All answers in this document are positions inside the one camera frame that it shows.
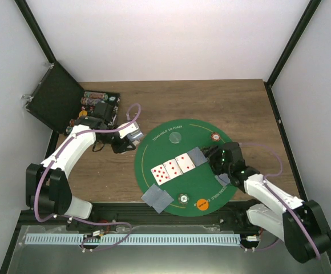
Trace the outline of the two of diamonds card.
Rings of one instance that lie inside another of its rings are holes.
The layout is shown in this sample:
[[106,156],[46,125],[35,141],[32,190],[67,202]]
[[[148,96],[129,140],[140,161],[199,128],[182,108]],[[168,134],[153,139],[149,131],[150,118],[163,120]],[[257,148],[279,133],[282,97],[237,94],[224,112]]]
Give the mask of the two of diamonds card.
[[183,153],[175,158],[178,166],[180,167],[182,173],[189,172],[195,168],[192,159],[187,153]]

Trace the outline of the orange big blind button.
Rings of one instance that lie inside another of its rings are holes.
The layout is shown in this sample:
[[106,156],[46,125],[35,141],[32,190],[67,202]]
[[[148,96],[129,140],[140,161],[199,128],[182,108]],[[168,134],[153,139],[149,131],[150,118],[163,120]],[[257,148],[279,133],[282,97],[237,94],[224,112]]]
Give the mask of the orange big blind button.
[[196,202],[196,207],[200,211],[206,211],[209,208],[209,201],[207,199],[199,199]]

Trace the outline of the three of diamonds card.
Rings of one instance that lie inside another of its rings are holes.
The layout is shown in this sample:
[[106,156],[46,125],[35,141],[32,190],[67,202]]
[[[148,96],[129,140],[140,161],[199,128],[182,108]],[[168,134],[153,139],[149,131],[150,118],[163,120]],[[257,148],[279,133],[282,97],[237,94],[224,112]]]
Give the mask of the three of diamonds card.
[[167,171],[169,178],[172,180],[183,174],[175,159],[170,159],[163,163],[165,170]]

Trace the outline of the clear dealer button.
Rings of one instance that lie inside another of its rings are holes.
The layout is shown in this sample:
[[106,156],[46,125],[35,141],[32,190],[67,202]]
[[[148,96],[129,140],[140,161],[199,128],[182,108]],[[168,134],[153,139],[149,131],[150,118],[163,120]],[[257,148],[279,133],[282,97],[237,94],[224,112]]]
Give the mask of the clear dealer button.
[[169,141],[173,144],[178,144],[182,140],[182,135],[179,132],[172,132],[169,135]]

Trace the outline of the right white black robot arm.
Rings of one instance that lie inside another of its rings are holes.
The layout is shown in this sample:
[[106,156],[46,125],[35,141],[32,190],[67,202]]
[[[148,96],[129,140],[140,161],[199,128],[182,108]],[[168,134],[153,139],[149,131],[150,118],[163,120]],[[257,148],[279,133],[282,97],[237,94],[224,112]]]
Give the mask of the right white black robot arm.
[[228,142],[201,149],[215,176],[259,203],[236,216],[237,225],[244,230],[254,225],[275,235],[290,255],[299,263],[320,259],[331,250],[331,229],[321,206],[314,200],[304,201],[275,186],[246,164],[241,145]]

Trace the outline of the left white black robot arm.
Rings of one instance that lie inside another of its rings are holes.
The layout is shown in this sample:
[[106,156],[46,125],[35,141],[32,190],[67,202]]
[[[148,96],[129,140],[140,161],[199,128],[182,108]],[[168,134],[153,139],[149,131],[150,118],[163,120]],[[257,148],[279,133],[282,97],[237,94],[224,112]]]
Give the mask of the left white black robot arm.
[[92,203],[75,197],[68,178],[83,153],[98,143],[110,144],[116,154],[136,149],[142,132],[134,118],[119,126],[107,118],[116,115],[112,106],[98,103],[101,112],[82,115],[76,121],[65,141],[40,164],[31,164],[26,170],[26,204],[34,211],[37,221],[43,223],[52,217],[65,216],[88,231],[99,225],[99,215],[92,212]]

